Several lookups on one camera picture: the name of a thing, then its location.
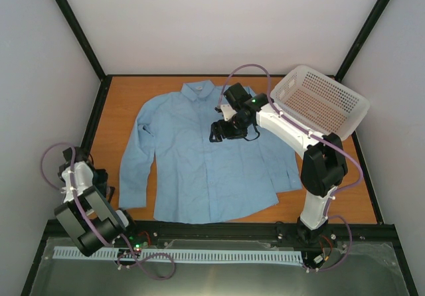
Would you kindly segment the light blue button shirt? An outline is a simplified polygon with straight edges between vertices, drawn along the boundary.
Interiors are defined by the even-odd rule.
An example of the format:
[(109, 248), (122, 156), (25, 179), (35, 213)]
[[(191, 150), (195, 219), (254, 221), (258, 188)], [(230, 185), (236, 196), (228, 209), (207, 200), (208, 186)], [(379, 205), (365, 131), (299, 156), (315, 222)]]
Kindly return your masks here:
[(146, 206), (147, 179), (157, 167), (154, 217), (206, 224), (243, 218), (278, 203), (278, 193), (299, 190), (294, 150), (265, 129), (248, 139), (209, 140), (220, 87), (186, 83), (140, 109), (120, 165), (119, 206)]

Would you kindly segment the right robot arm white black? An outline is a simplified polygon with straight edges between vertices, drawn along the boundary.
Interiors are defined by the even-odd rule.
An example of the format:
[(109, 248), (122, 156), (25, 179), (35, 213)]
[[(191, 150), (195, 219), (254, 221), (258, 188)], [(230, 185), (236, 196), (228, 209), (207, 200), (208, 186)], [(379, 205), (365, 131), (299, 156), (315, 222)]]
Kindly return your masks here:
[(269, 95), (252, 96), (239, 83), (223, 87), (219, 98), (227, 103), (216, 107), (223, 118), (211, 124), (210, 142), (246, 139), (249, 127), (262, 128), (302, 156), (301, 183), (307, 192), (296, 236), (306, 246), (316, 243), (328, 223), (331, 197), (348, 172), (339, 136), (320, 136), (308, 130), (286, 115)]

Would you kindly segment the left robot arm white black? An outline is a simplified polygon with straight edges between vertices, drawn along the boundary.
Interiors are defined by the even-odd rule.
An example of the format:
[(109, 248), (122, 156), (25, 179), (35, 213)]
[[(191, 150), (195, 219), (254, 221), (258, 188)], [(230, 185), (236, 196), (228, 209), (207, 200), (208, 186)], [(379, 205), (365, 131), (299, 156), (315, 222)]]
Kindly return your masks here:
[(118, 239), (123, 244), (137, 240), (138, 228), (129, 213), (114, 209), (110, 196), (115, 188), (108, 184), (108, 173), (97, 169), (89, 154), (79, 147), (63, 152), (65, 164), (58, 176), (64, 183), (63, 203), (54, 215), (74, 245), (84, 256), (103, 247), (112, 247)]

